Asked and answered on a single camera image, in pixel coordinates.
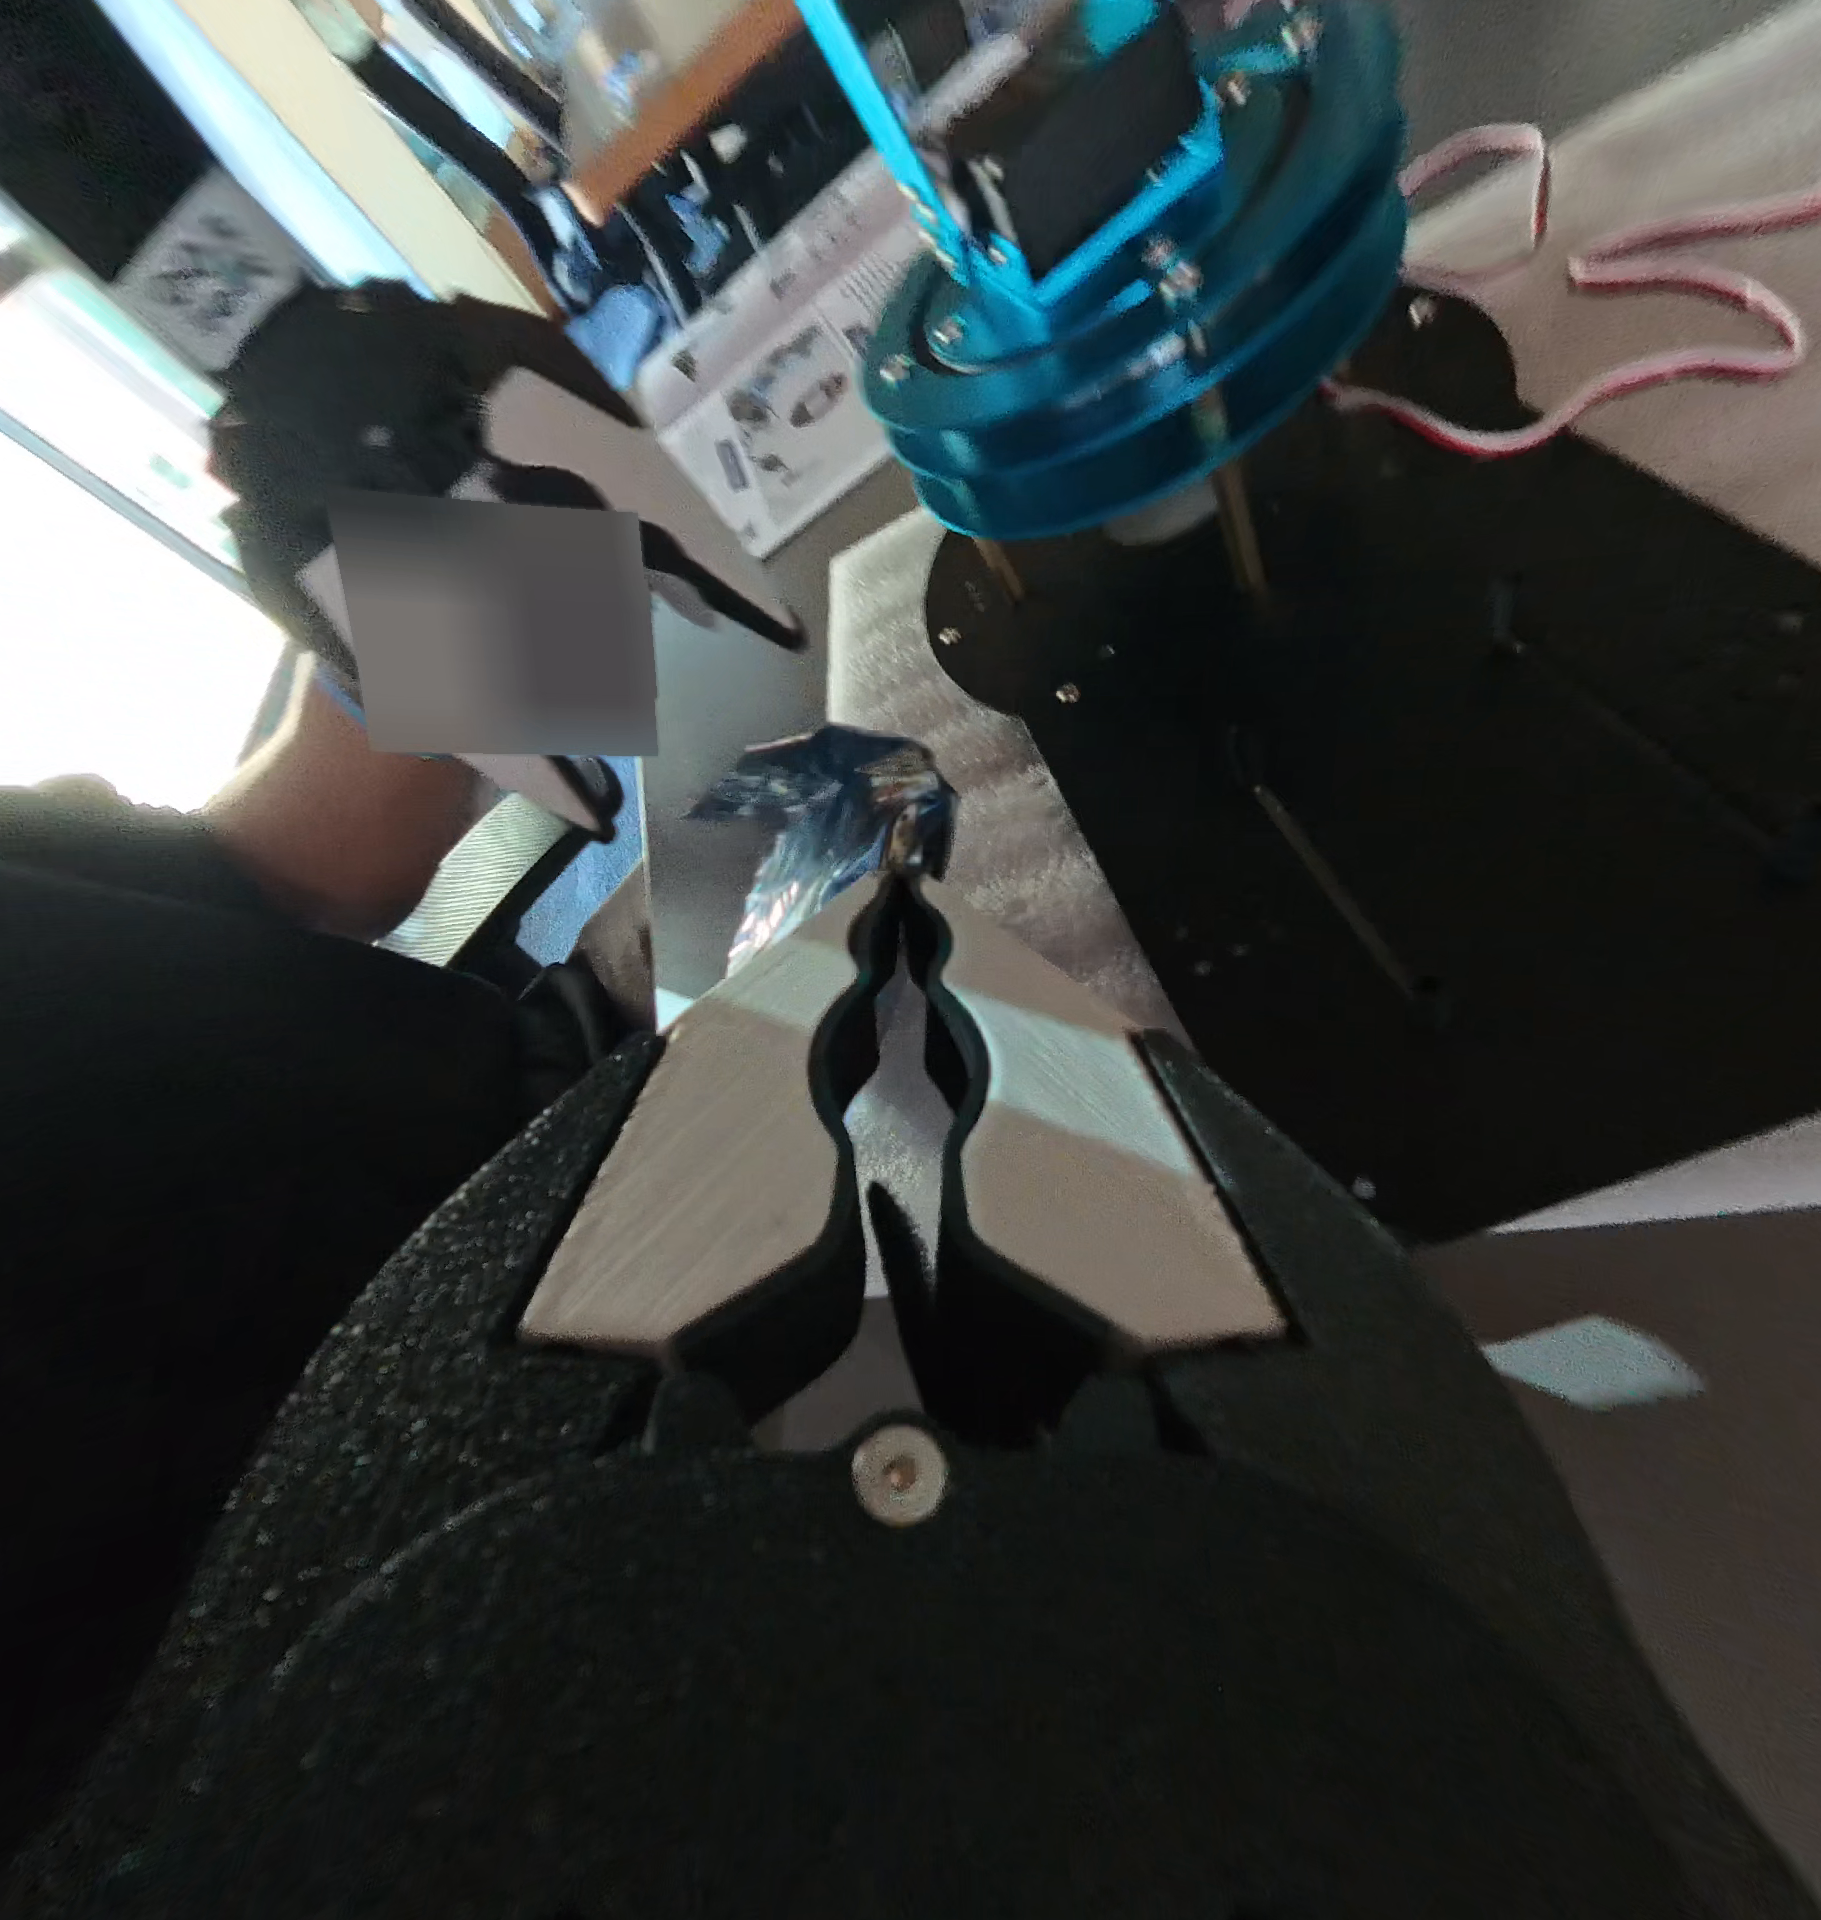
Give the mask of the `silver foil bag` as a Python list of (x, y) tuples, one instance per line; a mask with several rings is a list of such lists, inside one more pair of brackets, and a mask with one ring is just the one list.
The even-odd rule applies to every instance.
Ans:
[(822, 723), (742, 751), (688, 808), (699, 825), (755, 825), (768, 850), (727, 974), (878, 875), (946, 878), (960, 795), (920, 740)]

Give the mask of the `grey mesh chair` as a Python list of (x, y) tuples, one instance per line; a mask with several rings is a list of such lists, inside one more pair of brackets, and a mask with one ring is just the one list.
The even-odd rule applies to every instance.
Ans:
[(644, 858), (637, 765), (615, 772), (621, 802), (608, 840), (505, 791), (377, 946), (522, 997), (540, 971), (569, 960)]

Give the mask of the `person's left forearm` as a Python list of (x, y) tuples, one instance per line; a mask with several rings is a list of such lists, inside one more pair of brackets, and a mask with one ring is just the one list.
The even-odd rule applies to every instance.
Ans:
[(276, 727), (198, 818), (300, 924), (372, 942), (413, 912), (495, 800), (462, 761), (377, 750), (300, 655)]

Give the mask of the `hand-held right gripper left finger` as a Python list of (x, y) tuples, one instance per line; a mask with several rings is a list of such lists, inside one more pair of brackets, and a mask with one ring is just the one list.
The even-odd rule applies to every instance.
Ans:
[(661, 1370), (828, 1370), (865, 1247), (847, 1112), (897, 968), (893, 884), (855, 884), (663, 1038), (520, 1335)]

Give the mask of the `clear plastic strip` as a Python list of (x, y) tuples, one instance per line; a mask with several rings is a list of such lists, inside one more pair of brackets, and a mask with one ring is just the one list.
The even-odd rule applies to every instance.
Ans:
[(1492, 1338), (1481, 1351), (1506, 1382), (1577, 1410), (1643, 1408), (1708, 1390), (1708, 1379), (1662, 1338), (1604, 1315)]

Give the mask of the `printed instruction manual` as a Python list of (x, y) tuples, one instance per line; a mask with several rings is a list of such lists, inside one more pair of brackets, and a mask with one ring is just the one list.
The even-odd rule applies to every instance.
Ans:
[(634, 374), (637, 412), (755, 558), (891, 460), (863, 358), (921, 256), (897, 180), (863, 155)]

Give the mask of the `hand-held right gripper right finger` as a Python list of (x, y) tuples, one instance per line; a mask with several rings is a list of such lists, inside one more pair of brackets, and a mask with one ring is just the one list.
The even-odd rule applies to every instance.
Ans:
[(905, 912), (955, 1247), (1126, 1356), (1284, 1335), (1145, 1029), (952, 884), (908, 884)]

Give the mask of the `brown wooden table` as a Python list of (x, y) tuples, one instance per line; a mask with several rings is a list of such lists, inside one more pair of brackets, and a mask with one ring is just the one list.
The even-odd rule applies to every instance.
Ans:
[(800, 31), (793, 1), (586, 1), (561, 59), (574, 207), (605, 223), (665, 156)]

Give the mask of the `large glass window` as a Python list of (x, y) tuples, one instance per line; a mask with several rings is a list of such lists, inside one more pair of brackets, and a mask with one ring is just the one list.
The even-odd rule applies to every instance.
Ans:
[(0, 785), (188, 808), (286, 650), (212, 466), (220, 374), (302, 256), (209, 171), (112, 278), (0, 188)]

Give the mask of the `person's black clothing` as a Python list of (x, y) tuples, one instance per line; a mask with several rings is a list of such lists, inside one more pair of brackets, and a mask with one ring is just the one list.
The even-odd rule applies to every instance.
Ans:
[(203, 823), (0, 789), (0, 1872), (331, 1323), (623, 1033), (314, 929)]

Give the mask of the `white foam sheet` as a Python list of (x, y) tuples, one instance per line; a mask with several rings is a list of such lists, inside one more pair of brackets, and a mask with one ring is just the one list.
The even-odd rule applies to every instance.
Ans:
[[(940, 528), (924, 584), (1133, 1018), (1421, 1242), (1821, 1211), (1821, 232), (1710, 253), (1804, 310), (1780, 387), (1504, 463), (1305, 408), (1250, 463), (1261, 606), (1208, 525), (1021, 548), (1021, 609)], [(1018, 935), (1066, 858), (993, 825)]]

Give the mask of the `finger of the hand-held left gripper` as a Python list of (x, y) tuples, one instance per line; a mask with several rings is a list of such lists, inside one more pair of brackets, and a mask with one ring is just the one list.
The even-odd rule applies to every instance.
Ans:
[(697, 628), (717, 632), (731, 626), (780, 650), (790, 646), (787, 610), (771, 612), (703, 569), (697, 578), (688, 578), (675, 569), (648, 566), (644, 578), (659, 602)]
[(644, 569), (688, 578), (703, 569), (771, 612), (787, 610), (789, 650), (805, 646), (805, 630), (768, 567), (650, 430), (621, 425), (539, 372), (505, 374), (486, 396), (483, 421), (484, 445), (505, 474), (565, 471), (607, 510), (633, 515)]

